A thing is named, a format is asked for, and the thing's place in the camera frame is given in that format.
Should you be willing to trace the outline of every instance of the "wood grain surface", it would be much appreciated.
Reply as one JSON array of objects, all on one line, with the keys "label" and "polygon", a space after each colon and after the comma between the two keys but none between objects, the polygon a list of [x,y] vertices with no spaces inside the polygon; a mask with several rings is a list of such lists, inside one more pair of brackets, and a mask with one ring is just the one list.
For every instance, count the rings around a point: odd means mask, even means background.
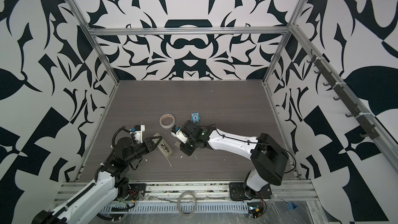
[{"label": "wood grain surface", "polygon": [[[130,170],[130,180],[191,181],[243,180],[254,169],[253,163],[239,155],[197,148],[192,156],[175,145],[171,129],[159,124],[165,113],[172,114],[176,125],[199,112],[200,125],[216,123],[222,131],[242,136],[269,134],[281,146],[281,135],[269,107],[261,81],[120,81],[115,98],[87,159],[80,181],[91,180],[94,172],[111,152],[111,139],[122,126],[128,129],[144,124],[144,137],[160,133],[172,147],[167,161],[159,150],[144,156],[137,170]],[[129,136],[121,132],[116,140]],[[286,179],[294,178],[287,173]]]}]

